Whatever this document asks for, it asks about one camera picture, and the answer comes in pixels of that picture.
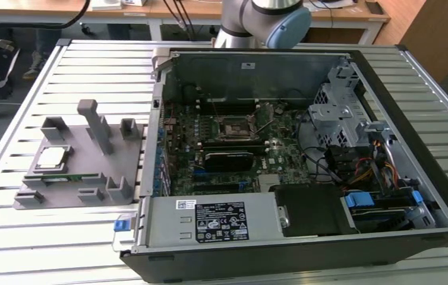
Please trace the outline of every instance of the power supply label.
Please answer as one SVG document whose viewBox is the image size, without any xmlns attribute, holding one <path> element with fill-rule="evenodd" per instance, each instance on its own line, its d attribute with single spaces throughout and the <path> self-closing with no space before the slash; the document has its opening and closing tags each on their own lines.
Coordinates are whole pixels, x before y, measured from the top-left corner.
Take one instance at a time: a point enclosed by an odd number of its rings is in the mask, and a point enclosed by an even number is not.
<svg viewBox="0 0 448 285">
<path fill-rule="evenodd" d="M 199 243 L 248 240 L 244 202 L 196 204 L 195 232 Z"/>
</svg>

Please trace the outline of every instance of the green circuit board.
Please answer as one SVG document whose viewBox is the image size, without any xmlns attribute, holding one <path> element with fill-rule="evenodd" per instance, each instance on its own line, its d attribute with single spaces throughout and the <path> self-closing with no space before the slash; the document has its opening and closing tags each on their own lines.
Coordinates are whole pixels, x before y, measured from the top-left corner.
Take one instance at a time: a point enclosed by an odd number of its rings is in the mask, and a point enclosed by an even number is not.
<svg viewBox="0 0 448 285">
<path fill-rule="evenodd" d="M 252 114 L 254 135 L 269 145 L 267 153 L 254 156 L 251 169 L 242 172 L 204 173 L 200 141 L 216 140 L 220 122 L 243 116 L 203 116 L 195 106 L 171 105 L 166 108 L 170 195 L 222 194 L 195 191 L 196 186 L 239 184 L 239 192 L 259 192 L 258 176 L 277 174 L 282 184 L 310 183 L 309 169 L 293 137 L 303 110 L 286 109 L 274 113 L 278 102 L 260 102 Z"/>
</svg>

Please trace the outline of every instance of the open computer tower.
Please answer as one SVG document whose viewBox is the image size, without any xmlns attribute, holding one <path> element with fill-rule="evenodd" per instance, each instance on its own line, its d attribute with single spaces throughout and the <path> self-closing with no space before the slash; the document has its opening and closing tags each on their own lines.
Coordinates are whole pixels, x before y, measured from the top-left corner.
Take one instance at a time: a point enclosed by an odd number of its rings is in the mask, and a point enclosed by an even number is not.
<svg viewBox="0 0 448 285">
<path fill-rule="evenodd" d="M 158 49 L 133 245 L 147 282 L 448 246 L 448 177 L 355 50 Z"/>
</svg>

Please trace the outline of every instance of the desk leg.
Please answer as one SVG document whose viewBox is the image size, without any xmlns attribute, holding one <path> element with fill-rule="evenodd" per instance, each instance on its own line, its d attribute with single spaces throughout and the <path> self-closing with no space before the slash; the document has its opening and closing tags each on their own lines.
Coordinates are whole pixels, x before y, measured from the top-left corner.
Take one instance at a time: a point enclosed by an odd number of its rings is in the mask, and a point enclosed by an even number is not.
<svg viewBox="0 0 448 285">
<path fill-rule="evenodd" d="M 151 40 L 162 42 L 162 20 L 160 19 L 148 19 L 147 24 L 150 26 Z"/>
<path fill-rule="evenodd" d="M 373 45 L 384 22 L 367 22 L 367 28 L 361 36 L 359 45 Z"/>
</svg>

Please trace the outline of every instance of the metal slotted surface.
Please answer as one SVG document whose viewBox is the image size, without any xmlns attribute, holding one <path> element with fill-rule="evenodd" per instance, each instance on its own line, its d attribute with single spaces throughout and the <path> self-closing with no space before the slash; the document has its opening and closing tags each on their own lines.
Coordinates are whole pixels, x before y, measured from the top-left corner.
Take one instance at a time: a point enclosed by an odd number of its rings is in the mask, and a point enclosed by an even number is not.
<svg viewBox="0 0 448 285">
<path fill-rule="evenodd" d="M 143 284 L 112 251 L 112 223 L 136 204 L 116 207 L 17 211 L 14 193 L 43 138 L 45 116 L 71 125 L 80 99 L 96 99 L 109 124 L 135 118 L 145 124 L 152 92 L 155 47 L 207 48 L 207 44 L 73 41 L 57 47 L 0 142 L 0 284 Z M 448 99 L 394 47 L 306 45 L 301 48 L 359 49 L 448 173 Z M 378 110 L 371 97 L 370 107 Z M 195 282 L 196 284 L 445 284 L 448 248 L 430 249 L 394 265 L 345 268 Z"/>
</svg>

